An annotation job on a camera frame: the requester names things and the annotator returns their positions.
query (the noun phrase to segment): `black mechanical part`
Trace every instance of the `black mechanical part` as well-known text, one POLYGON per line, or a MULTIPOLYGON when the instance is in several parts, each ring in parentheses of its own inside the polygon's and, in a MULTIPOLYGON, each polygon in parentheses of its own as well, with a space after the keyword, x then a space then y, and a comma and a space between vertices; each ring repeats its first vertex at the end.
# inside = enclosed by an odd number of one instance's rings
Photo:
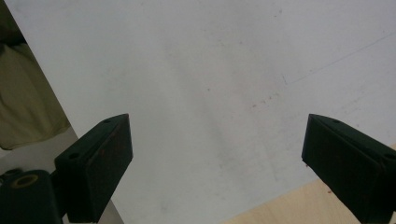
POLYGON ((0 188, 0 223, 61 224, 50 174, 28 171, 7 178, 0 188))
POLYGON ((389 223, 396 152, 345 123, 309 115, 303 161, 361 223, 389 223))
POLYGON ((106 119, 55 159, 71 222, 98 222, 133 158, 127 114, 106 119))
POLYGON ((0 177, 0 223, 98 222, 133 157, 127 114, 106 119, 55 159, 55 172, 0 177))
POLYGON ((18 175, 20 173, 22 173, 22 169, 20 169, 20 168, 6 171, 2 175, 0 175, 0 184, 2 184, 4 181, 6 181, 8 178, 12 177, 13 175, 18 175))

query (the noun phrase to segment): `wooden surface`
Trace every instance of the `wooden surface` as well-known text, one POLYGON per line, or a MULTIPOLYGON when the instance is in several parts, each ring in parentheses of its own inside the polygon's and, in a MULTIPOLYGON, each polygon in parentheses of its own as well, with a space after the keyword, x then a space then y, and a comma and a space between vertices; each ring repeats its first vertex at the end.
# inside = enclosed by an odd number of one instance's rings
MULTIPOLYGON (((359 221, 320 179, 246 211, 223 224, 317 224, 359 221)), ((396 223, 393 217, 390 223, 396 223)))

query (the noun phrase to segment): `pencil mark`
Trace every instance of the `pencil mark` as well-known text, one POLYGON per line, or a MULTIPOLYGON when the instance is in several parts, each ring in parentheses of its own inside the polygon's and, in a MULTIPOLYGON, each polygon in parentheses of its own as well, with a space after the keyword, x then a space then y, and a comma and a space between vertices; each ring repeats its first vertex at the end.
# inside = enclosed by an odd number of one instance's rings
POLYGON ((379 38, 379 39, 373 41, 372 43, 370 43, 370 44, 368 44, 368 45, 366 45, 366 46, 364 46, 364 47, 362 47, 362 48, 360 48, 360 49, 357 49, 357 50, 355 50, 355 51, 353 51, 353 52, 350 52, 350 53, 348 53, 347 55, 345 55, 345 56, 343 56, 343 57, 341 57, 341 58, 339 58, 339 59, 337 59, 337 60, 335 60, 335 61, 332 61, 331 63, 328 63, 328 64, 326 64, 326 65, 320 67, 319 69, 310 70, 311 74, 308 74, 308 75, 306 75, 306 76, 297 78, 296 80, 294 80, 294 81, 292 81, 292 82, 288 82, 288 81, 285 79, 284 76, 283 76, 283 80, 285 81, 285 84, 286 84, 286 85, 294 84, 294 83, 296 83, 296 82, 299 82, 299 81, 301 81, 301 80, 303 80, 303 79, 305 79, 305 78, 307 78, 307 77, 311 77, 311 76, 317 74, 318 72, 320 72, 320 71, 322 71, 322 70, 324 70, 324 69, 326 69, 326 68, 328 68, 328 67, 331 67, 331 66, 333 66, 333 65, 335 65, 335 64, 337 64, 337 63, 339 63, 339 62, 341 62, 341 61, 343 61, 343 60, 345 60, 345 59, 347 59, 347 58, 350 58, 350 57, 352 57, 353 55, 355 55, 355 54, 357 54, 357 53, 359 53, 359 52, 361 52, 361 51, 363 51, 363 50, 365 50, 365 49, 368 49, 368 48, 370 48, 371 46, 373 46, 373 45, 375 45, 375 44, 377 44, 377 43, 379 43, 379 42, 381 42, 381 41, 383 41, 383 40, 387 39, 388 37, 391 37, 391 36, 393 36, 393 35, 395 35, 395 34, 396 34, 396 32, 393 32, 393 33, 390 33, 390 34, 388 34, 388 35, 385 35, 385 36, 383 36, 383 37, 381 37, 381 38, 379 38))

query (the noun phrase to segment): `white surface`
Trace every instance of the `white surface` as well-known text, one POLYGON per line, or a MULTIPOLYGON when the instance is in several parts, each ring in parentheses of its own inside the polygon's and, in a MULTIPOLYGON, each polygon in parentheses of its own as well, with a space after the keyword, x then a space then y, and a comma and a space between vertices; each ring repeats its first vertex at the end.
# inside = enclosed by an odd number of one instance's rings
POLYGON ((130 114, 127 224, 216 223, 312 180, 308 113, 395 142, 395 1, 6 2, 78 136, 130 114))

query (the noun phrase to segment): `fabric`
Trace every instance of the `fabric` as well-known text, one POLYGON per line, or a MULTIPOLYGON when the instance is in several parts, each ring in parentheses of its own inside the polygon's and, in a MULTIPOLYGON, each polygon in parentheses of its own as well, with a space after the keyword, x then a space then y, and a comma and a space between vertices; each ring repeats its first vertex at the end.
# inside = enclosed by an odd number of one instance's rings
POLYGON ((0 147, 47 140, 69 126, 29 47, 0 45, 0 147))

